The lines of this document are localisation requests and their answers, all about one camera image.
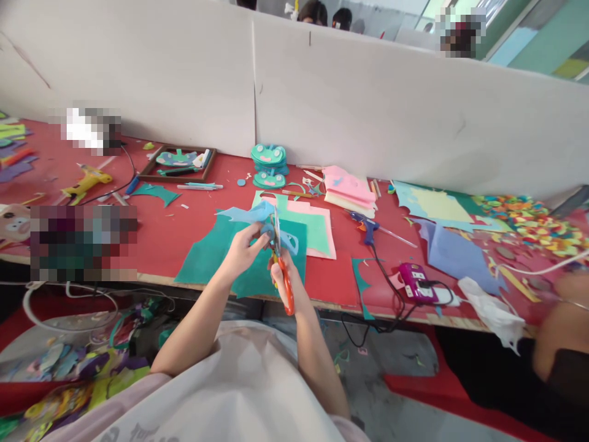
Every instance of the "white plastic bag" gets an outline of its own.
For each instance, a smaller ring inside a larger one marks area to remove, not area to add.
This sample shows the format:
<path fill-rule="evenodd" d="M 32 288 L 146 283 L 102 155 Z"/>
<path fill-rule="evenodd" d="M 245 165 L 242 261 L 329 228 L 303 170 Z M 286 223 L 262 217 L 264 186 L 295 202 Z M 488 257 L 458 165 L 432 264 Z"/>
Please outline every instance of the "white plastic bag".
<path fill-rule="evenodd" d="M 515 354 L 517 343 L 523 336 L 523 326 L 526 322 L 519 316 L 512 314 L 507 305 L 499 298 L 483 291 L 469 277 L 458 281 L 458 286 L 476 310 L 481 321 L 501 340 L 504 347 L 511 348 Z"/>

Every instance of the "blue glue gun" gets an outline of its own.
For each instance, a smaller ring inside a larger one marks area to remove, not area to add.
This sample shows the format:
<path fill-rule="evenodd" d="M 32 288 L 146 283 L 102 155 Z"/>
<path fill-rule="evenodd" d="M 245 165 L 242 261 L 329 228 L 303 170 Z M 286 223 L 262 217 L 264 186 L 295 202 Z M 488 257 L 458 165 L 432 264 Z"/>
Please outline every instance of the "blue glue gun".
<path fill-rule="evenodd" d="M 366 236 L 364 237 L 365 245 L 374 245 L 374 231 L 380 228 L 380 224 L 378 224 L 375 221 L 372 221 L 370 218 L 367 218 L 365 215 L 360 214 L 358 212 L 350 212 L 347 209 L 346 211 L 350 213 L 350 216 L 354 221 L 360 223 L 358 228 L 366 232 Z"/>

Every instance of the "wooden frame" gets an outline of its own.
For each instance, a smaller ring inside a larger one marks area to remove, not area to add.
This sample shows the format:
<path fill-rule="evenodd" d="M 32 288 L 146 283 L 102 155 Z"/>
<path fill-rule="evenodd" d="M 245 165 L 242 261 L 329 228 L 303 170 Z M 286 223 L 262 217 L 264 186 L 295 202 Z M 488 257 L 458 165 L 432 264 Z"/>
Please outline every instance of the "wooden frame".
<path fill-rule="evenodd" d="M 209 176 L 209 173 L 210 173 L 210 169 L 213 165 L 213 161 L 215 161 L 215 157 L 217 156 L 216 149 L 209 149 L 210 150 L 209 162 L 207 163 L 207 166 L 202 171 L 202 176 L 200 178 L 195 178 L 193 176 L 193 174 L 182 175 L 182 176 L 177 176 L 177 177 L 167 177 L 167 176 L 162 176 L 159 174 L 151 175 L 151 173 L 155 169 L 155 167 L 160 165 L 159 163 L 157 163 L 155 161 L 158 158 L 158 156 L 162 152 L 176 153 L 177 149 L 180 149 L 183 152 L 197 152 L 197 153 L 204 153 L 207 150 L 207 148 L 205 148 L 205 147 L 181 147 L 181 146 L 173 146 L 173 145 L 165 144 L 162 147 L 160 147 L 153 154 L 152 159 L 149 160 L 149 163 L 147 163 L 147 166 L 145 166 L 145 169 L 143 169 L 143 171 L 141 171 L 141 173 L 138 175 L 139 179 L 142 181 L 161 181 L 161 182 L 178 183 L 178 184 L 183 184 L 183 183 L 187 183 L 187 182 L 199 182 L 199 183 L 206 182 L 207 177 Z"/>

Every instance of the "pink sleeve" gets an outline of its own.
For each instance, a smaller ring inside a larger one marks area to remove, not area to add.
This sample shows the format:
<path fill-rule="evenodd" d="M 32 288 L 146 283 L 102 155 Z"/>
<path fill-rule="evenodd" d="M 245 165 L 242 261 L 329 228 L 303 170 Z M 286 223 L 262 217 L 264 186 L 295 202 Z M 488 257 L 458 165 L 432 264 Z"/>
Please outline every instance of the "pink sleeve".
<path fill-rule="evenodd" d="M 345 442 L 370 442 L 368 436 L 352 421 L 333 414 L 330 414 L 329 417 L 336 425 Z"/>
<path fill-rule="evenodd" d="M 87 442 L 95 439 L 119 417 L 148 397 L 155 390 L 170 381 L 166 374 L 148 374 L 131 387 L 101 403 L 80 419 L 49 433 L 43 442 Z"/>

